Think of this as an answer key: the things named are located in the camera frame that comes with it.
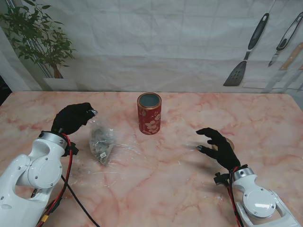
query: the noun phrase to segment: red cylindrical tin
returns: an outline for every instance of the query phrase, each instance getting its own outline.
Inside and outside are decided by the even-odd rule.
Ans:
[[[155,93],[144,93],[137,99],[139,129],[146,135],[156,134],[160,130],[161,97]]]

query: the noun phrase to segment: black spatula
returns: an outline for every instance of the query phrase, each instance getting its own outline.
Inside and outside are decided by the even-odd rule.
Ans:
[[[240,62],[234,70],[230,73],[229,77],[223,84],[223,86],[239,86],[245,73],[246,69],[246,61],[248,60],[248,56],[250,55],[250,52],[252,48],[257,44],[260,36],[262,35],[262,32],[265,28],[265,25],[268,21],[269,13],[266,13],[263,15],[262,19],[259,21],[258,26],[256,27],[254,34],[252,34],[252,37],[250,39],[250,43],[248,44],[248,50],[246,51],[246,55],[242,62]]]
[[[246,61],[241,61],[230,73],[223,86],[238,86],[244,77],[245,68]]]

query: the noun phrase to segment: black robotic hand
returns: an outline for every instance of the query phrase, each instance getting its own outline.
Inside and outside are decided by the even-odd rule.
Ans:
[[[68,105],[56,115],[52,131],[67,135],[74,133],[95,116],[93,110],[90,103]]]
[[[204,128],[196,131],[199,135],[205,135],[211,140],[207,141],[208,144],[216,145],[218,150],[213,150],[205,146],[198,146],[197,149],[207,156],[216,159],[220,165],[231,171],[236,166],[241,166],[240,161],[232,150],[231,145],[226,138],[221,135],[217,130],[211,128]]]

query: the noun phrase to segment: plastic bag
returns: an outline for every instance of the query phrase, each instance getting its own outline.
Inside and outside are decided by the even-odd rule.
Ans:
[[[91,124],[90,151],[103,165],[106,165],[108,156],[115,146],[114,130],[101,121],[90,120],[89,123]]]

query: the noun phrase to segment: marble table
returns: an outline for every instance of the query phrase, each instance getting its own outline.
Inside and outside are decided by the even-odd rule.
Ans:
[[[29,154],[41,130],[69,104],[90,102],[95,120],[114,129],[117,145],[102,166],[89,150],[91,125],[70,136],[74,157],[70,185],[102,227],[234,227],[226,189],[213,181],[219,164],[195,150],[207,138],[203,127],[219,130],[235,145],[257,184],[278,193],[303,225],[303,113],[289,95],[159,93],[161,130],[139,131],[140,93],[15,92],[0,107],[0,174],[18,154]],[[62,158],[66,171],[68,158]],[[62,187],[56,185],[51,199]],[[27,189],[18,188],[20,194]],[[94,226],[70,192],[45,227]]]

